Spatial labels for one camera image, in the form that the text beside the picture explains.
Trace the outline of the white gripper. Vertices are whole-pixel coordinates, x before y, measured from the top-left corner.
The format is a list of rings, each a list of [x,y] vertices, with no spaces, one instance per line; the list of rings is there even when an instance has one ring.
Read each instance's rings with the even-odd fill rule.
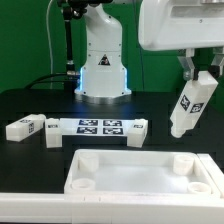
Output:
[[[193,48],[215,47],[214,78],[224,69],[224,0],[143,0],[138,40],[149,51],[177,50],[185,81],[198,79]]]

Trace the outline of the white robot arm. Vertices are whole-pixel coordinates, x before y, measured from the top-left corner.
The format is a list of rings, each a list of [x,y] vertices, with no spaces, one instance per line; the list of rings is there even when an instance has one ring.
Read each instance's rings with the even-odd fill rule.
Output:
[[[74,71],[71,21],[86,22],[87,59],[80,71],[79,100],[112,104],[128,99],[127,70],[121,62],[122,26],[107,14],[105,4],[131,0],[57,0],[66,27],[67,70]],[[192,57],[197,48],[217,49],[212,65],[223,66],[224,0],[137,0],[140,3],[138,43],[149,51],[183,50],[179,58],[184,76],[196,80],[200,72]]]

